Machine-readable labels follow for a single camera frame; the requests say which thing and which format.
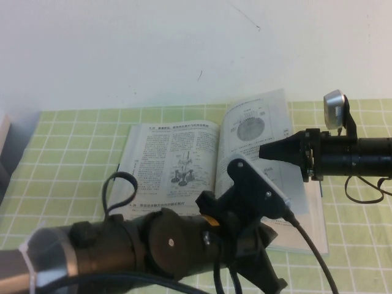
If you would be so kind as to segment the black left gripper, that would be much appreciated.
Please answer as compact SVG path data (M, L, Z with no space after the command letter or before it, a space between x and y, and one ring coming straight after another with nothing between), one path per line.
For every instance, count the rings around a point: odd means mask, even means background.
M221 226L221 235L205 233L219 248L213 277L217 293L224 293L221 266L228 268L236 293L242 293L238 276L242 276L263 293L280 293L287 282L277 277L266 248L278 234L260 222L265 215L261 196L252 192L228 190L220 198L203 191L196 199L200 213L212 217Z

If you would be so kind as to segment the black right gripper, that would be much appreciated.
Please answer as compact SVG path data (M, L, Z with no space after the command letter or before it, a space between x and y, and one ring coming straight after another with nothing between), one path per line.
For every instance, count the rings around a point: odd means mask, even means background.
M306 129L304 134L299 131L287 138L261 145L259 158L299 166L305 183L309 180L323 181L322 142L329 136L328 131L316 128Z

